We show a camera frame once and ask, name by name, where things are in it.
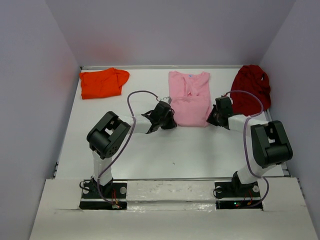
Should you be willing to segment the pink t shirt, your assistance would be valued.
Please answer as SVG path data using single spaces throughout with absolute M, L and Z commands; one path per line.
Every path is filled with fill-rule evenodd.
M 181 127 L 208 126 L 212 111 L 208 72 L 200 74 L 171 71 L 168 74 L 169 97 L 174 110 L 174 121 Z

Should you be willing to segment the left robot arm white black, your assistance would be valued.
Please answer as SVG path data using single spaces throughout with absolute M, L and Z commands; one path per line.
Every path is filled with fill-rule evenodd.
M 159 101 L 152 110 L 130 117 L 120 117 L 108 111 L 86 137 L 93 156 L 93 187 L 87 189 L 101 198 L 108 196 L 113 184 L 111 163 L 116 159 L 114 155 L 123 152 L 121 147 L 128 145 L 133 134 L 176 128 L 174 114 L 171 105 L 165 101 Z

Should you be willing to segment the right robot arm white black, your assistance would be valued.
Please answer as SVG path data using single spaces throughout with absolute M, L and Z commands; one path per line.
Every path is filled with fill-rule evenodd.
M 281 121 L 261 121 L 233 113 L 228 96 L 215 99 L 207 122 L 216 127 L 242 133 L 245 166 L 231 181 L 215 183 L 217 198 L 241 197 L 257 186 L 257 180 L 276 165 L 293 157 L 293 150 Z

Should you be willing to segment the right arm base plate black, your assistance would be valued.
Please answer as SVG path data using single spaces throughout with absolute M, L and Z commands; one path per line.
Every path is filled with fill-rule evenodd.
M 212 191 L 217 210 L 263 209 L 261 194 L 257 182 L 251 183 L 239 191 L 232 188 L 230 181 L 217 181 Z

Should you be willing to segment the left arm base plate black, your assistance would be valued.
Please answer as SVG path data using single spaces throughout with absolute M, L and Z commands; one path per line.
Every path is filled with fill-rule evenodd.
M 108 210 L 120 211 L 127 209 L 127 182 L 113 181 L 111 184 L 100 187 L 91 180 L 79 183 L 81 197 L 79 208 L 81 210 Z

